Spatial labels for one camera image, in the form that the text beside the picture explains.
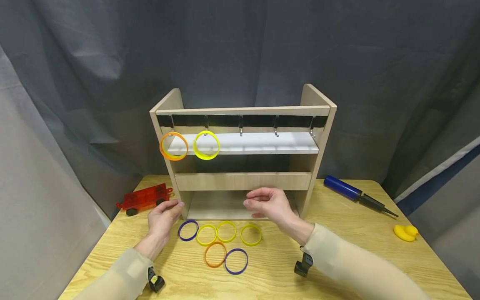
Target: black wheel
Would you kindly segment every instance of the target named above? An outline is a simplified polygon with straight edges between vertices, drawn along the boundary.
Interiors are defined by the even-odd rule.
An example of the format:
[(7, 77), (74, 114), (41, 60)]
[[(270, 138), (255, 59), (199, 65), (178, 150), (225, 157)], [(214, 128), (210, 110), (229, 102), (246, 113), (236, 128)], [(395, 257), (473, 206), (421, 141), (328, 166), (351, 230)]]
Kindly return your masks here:
[(162, 203), (162, 202), (164, 202), (164, 201), (165, 201), (165, 199), (160, 198), (160, 199), (158, 199), (158, 200), (155, 202), (155, 204), (156, 204), (157, 206), (159, 206), (160, 203)]
[(136, 209), (136, 208), (127, 209), (127, 216), (134, 216), (137, 213), (138, 213), (138, 209)]

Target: red toy cart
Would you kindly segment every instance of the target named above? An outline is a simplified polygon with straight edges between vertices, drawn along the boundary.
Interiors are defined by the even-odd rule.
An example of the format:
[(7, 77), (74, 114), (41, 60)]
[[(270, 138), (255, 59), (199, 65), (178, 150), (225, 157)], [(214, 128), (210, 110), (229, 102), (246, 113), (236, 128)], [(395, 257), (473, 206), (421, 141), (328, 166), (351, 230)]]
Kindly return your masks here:
[(163, 201), (170, 200), (173, 196), (173, 188), (168, 188), (162, 183), (136, 192), (131, 192), (123, 196), (123, 203), (117, 203), (119, 209), (126, 210), (128, 216), (134, 216), (139, 210), (154, 205), (159, 205)]

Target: purple ring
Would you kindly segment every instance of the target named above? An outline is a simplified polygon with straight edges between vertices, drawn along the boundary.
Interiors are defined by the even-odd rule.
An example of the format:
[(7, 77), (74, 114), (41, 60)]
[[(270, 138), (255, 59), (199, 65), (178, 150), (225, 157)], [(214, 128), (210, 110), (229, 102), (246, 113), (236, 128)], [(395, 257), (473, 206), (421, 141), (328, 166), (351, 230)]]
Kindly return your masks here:
[[(227, 257), (232, 253), (232, 252), (235, 252), (235, 251), (240, 251), (240, 252), (243, 252), (245, 254), (245, 256), (247, 257), (247, 263), (245, 264), (245, 266), (243, 267), (243, 269), (241, 269), (240, 271), (238, 272), (232, 272), (230, 271), (228, 268), (227, 268)], [(227, 255), (225, 255), (225, 259), (223, 261), (223, 264), (225, 265), (225, 269), (227, 270), (227, 272), (229, 272), (230, 274), (232, 275), (238, 275), (238, 274), (242, 274), (243, 271), (245, 271), (245, 269), (247, 268), (248, 266), (248, 254), (245, 252), (244, 249), (240, 249), (240, 248), (235, 248), (235, 249), (232, 249), (230, 250)]]
[[(180, 236), (180, 231), (181, 231), (181, 229), (183, 228), (183, 226), (185, 226), (185, 225), (187, 225), (187, 224), (189, 224), (189, 223), (195, 223), (195, 225), (197, 226), (197, 231), (196, 231), (195, 234), (194, 234), (192, 237), (190, 237), (190, 238), (186, 238), (186, 239), (185, 239), (185, 238), (182, 238), (182, 237)], [(190, 240), (193, 240), (193, 239), (197, 236), (197, 232), (198, 232), (198, 223), (197, 223), (197, 221), (195, 221), (195, 220), (186, 220), (185, 222), (183, 222), (182, 225), (180, 225), (178, 235), (179, 235), (180, 240), (182, 240), (182, 241), (190, 241)]]

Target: orange ring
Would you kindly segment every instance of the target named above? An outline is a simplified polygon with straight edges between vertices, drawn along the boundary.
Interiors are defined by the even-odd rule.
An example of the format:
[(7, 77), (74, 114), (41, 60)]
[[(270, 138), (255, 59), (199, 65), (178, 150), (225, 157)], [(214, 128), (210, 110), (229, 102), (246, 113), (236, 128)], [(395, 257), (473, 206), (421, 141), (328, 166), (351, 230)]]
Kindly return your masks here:
[(225, 256), (227, 255), (227, 249), (225, 248), (225, 245), (220, 242), (220, 241), (215, 241), (213, 242), (210, 246), (207, 247), (207, 249), (205, 249), (205, 254), (204, 254), (204, 260), (205, 260), (205, 263), (207, 264), (207, 266), (211, 267), (211, 268), (218, 268), (220, 267), (221, 265), (223, 265), (223, 262), (225, 261), (225, 256), (223, 257), (222, 261), (219, 263), (219, 264), (209, 264), (208, 261), (207, 261), (207, 252), (208, 252), (208, 249), (210, 249), (210, 247), (212, 247), (213, 245), (215, 244), (218, 244), (218, 245), (222, 245), (223, 247), (223, 250), (225, 251)]
[[(169, 135), (175, 135), (177, 137), (179, 137), (184, 143), (185, 143), (185, 146), (187, 146), (187, 150), (185, 151), (184, 154), (182, 155), (173, 155), (173, 154), (170, 154), (168, 153), (165, 148), (163, 147), (163, 141), (165, 140), (165, 138)], [(165, 157), (166, 159), (168, 160), (172, 160), (172, 161), (178, 161), (178, 160), (181, 160), (183, 159), (185, 156), (187, 156), (187, 153), (188, 153), (188, 143), (187, 143), (187, 140), (185, 140), (185, 138), (183, 137), (183, 135), (181, 135), (180, 133), (178, 132), (175, 132), (175, 131), (170, 131), (169, 133), (165, 133), (164, 136), (162, 136), (162, 138), (160, 139), (160, 153), (163, 155), (163, 157)]]

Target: beige sleeve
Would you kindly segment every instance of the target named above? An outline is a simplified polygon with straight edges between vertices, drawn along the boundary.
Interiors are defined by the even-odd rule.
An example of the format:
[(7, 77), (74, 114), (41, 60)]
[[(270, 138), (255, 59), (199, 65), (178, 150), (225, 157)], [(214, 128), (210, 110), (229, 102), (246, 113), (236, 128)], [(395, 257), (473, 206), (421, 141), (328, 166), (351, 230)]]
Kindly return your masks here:
[(135, 300), (148, 282), (153, 263), (135, 249), (127, 249), (103, 274), (87, 286), (75, 300)]
[(393, 264), (318, 224), (315, 224), (304, 251), (310, 254), (313, 265), (320, 272), (348, 286), (363, 299), (429, 299)]

